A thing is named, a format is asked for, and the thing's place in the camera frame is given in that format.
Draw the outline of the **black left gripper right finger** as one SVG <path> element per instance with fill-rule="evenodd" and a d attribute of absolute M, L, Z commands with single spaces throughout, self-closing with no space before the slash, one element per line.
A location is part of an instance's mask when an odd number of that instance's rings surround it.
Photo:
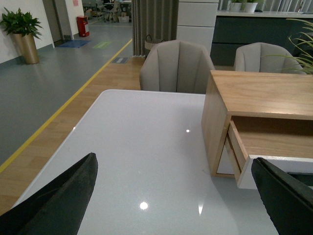
<path fill-rule="evenodd" d="M 264 158 L 251 172 L 261 200 L 280 235 L 313 233 L 313 175 L 286 173 Z"/>

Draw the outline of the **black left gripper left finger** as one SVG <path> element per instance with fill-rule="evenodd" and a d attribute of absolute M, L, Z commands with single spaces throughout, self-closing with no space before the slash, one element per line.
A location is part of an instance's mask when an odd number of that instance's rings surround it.
<path fill-rule="evenodd" d="M 92 196 L 98 161 L 89 153 L 0 217 L 2 235 L 75 235 Z"/>

